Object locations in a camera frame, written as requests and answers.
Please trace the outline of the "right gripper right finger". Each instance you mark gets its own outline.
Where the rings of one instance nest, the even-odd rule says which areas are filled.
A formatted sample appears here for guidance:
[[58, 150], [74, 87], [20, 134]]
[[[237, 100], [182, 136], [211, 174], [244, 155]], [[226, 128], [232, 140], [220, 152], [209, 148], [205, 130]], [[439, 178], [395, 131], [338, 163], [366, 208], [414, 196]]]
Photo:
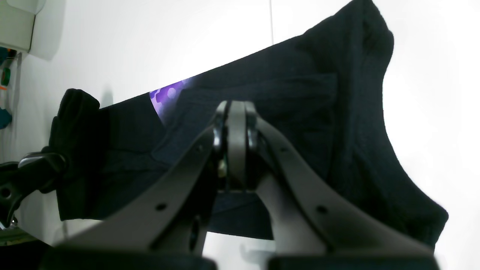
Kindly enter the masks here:
[[251, 102], [229, 106], [229, 191], [269, 211], [270, 270], [437, 270], [427, 246], [380, 223], [319, 177]]

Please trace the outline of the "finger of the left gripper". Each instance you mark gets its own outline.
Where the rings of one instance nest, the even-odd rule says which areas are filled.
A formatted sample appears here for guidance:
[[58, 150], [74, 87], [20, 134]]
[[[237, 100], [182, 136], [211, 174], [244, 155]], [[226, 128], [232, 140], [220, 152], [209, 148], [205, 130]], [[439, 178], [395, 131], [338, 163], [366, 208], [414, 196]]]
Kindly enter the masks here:
[[19, 162], [6, 162], [0, 168], [0, 221], [10, 227], [22, 201], [38, 190], [48, 193], [67, 171], [68, 163], [58, 153], [34, 152]]

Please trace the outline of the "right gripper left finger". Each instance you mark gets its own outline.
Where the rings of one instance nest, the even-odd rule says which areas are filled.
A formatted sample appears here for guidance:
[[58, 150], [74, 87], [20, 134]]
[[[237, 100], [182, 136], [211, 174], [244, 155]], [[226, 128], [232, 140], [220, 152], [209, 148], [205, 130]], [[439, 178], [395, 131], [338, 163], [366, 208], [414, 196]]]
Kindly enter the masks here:
[[206, 226], [221, 183], [218, 164], [240, 133], [240, 103], [223, 101], [181, 159], [141, 196], [52, 251], [54, 270], [216, 270], [203, 258]]

